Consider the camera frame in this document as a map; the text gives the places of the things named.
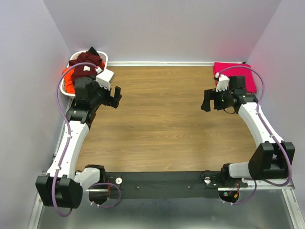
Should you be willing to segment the maroon t shirt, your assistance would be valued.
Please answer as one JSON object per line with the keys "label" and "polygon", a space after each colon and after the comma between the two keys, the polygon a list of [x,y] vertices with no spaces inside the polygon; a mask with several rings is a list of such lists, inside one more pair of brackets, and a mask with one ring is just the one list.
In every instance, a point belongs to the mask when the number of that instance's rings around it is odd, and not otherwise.
{"label": "maroon t shirt", "polygon": [[[105,62],[98,54],[93,54],[90,51],[81,52],[78,57],[74,60],[69,61],[69,66],[74,66],[78,63],[89,62],[96,66],[99,66],[102,70],[105,67]],[[82,77],[96,76],[98,73],[95,70],[95,67],[89,65],[79,65],[74,68],[72,73],[71,80],[75,84],[75,81]]]}

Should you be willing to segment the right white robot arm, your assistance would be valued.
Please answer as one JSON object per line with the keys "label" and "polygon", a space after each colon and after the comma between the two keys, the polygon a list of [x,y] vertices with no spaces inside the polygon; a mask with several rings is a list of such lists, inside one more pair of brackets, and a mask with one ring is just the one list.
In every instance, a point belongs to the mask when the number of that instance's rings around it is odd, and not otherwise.
{"label": "right white robot arm", "polygon": [[233,108],[246,123],[255,141],[256,150],[249,161],[243,163],[228,163],[223,165],[219,175],[220,183],[230,187],[237,178],[263,180],[274,186],[275,179],[285,179],[281,186],[286,186],[292,178],[292,160],[295,146],[286,142],[271,127],[266,119],[259,99],[249,94],[245,85],[245,77],[227,77],[217,73],[216,87],[204,92],[201,110],[225,110]]}

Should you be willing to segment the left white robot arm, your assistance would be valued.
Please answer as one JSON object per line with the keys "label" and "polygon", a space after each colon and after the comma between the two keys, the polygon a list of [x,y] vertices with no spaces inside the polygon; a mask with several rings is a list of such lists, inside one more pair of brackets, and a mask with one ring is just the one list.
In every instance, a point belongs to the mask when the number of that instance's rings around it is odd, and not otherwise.
{"label": "left white robot arm", "polygon": [[101,105],[117,108],[121,88],[114,94],[97,79],[82,77],[75,82],[75,97],[64,116],[65,128],[56,157],[45,175],[36,179],[36,189],[45,206],[77,208],[84,191],[90,187],[109,188],[104,166],[87,165],[75,174],[81,146]]}

